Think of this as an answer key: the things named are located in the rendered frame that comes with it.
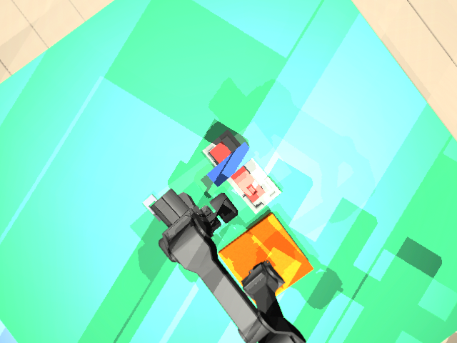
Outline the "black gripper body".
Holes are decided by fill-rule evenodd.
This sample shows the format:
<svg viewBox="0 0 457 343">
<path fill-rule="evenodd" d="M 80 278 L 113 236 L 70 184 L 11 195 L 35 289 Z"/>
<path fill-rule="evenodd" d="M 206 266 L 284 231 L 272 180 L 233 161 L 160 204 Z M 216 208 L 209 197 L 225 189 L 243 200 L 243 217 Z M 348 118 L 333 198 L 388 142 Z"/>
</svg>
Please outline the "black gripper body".
<svg viewBox="0 0 457 343">
<path fill-rule="evenodd" d="M 205 222 L 209 227 L 209 232 L 211 233 L 211 237 L 213 236 L 214 230 L 212 227 L 219 222 L 217 216 L 219 215 L 221 219 L 227 224 L 231 221 L 234 217 L 238 215 L 238 209 L 233 205 L 231 200 L 226 196 L 225 193 L 220 193 L 215 198 L 213 198 L 210 202 L 211 206 L 215 209 L 213 213 L 208 207 L 206 207 L 203 212 L 204 215 L 199 216 L 200 219 Z M 159 240 L 159 246 L 165 253 L 165 255 L 170 259 L 172 262 L 176 262 L 171 259 L 168 251 L 164 246 L 164 238 L 162 237 Z"/>
</svg>

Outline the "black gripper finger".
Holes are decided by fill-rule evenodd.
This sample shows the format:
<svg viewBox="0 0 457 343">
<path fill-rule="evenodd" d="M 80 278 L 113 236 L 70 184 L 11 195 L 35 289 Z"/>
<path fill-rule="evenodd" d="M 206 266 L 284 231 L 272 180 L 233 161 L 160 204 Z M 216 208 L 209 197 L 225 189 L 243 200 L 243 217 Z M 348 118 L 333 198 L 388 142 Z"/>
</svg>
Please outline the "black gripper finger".
<svg viewBox="0 0 457 343">
<path fill-rule="evenodd" d="M 209 208 L 209 206 L 205 205 L 204 207 L 202 207 L 201 209 L 204 210 L 206 207 Z M 217 230 L 219 227 L 221 226 L 221 222 L 219 221 L 217 224 L 215 224 L 212 229 L 215 231 Z"/>
</svg>

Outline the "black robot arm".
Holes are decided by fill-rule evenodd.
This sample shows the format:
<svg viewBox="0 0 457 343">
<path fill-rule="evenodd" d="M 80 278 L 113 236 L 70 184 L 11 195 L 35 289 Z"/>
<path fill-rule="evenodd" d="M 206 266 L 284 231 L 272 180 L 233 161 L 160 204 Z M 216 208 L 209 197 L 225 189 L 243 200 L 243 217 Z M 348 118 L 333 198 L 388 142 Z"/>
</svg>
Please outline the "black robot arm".
<svg viewBox="0 0 457 343">
<path fill-rule="evenodd" d="M 171 259 L 199 275 L 245 343 L 306 343 L 283 317 L 275 293 L 285 281 L 269 260 L 248 271 L 242 289 L 220 262 L 209 227 L 199 217 L 204 212 L 191 196 L 170 188 L 150 207 L 168 227 L 162 236 Z"/>
</svg>

